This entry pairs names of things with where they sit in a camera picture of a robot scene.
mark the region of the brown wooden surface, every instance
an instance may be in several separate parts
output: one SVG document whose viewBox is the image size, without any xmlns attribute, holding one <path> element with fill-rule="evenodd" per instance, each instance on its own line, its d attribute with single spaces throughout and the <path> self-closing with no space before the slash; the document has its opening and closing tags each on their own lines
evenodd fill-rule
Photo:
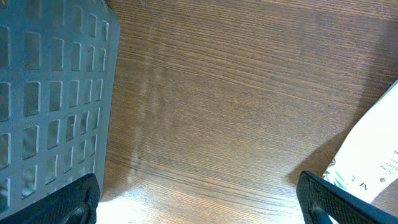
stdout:
<svg viewBox="0 0 398 224">
<path fill-rule="evenodd" d="M 321 175 L 398 78 L 395 1 L 109 5 L 103 202 L 124 222 L 302 223 L 300 171 Z M 398 215 L 397 196 L 395 182 L 373 204 Z"/>
</svg>

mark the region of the blue-gray basket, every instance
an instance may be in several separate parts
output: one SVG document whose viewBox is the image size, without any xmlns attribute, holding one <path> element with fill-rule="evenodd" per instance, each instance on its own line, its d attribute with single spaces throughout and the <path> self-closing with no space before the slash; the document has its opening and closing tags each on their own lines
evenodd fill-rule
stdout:
<svg viewBox="0 0 398 224">
<path fill-rule="evenodd" d="M 94 173 L 119 21 L 105 0 L 0 0 L 0 220 Z"/>
</svg>

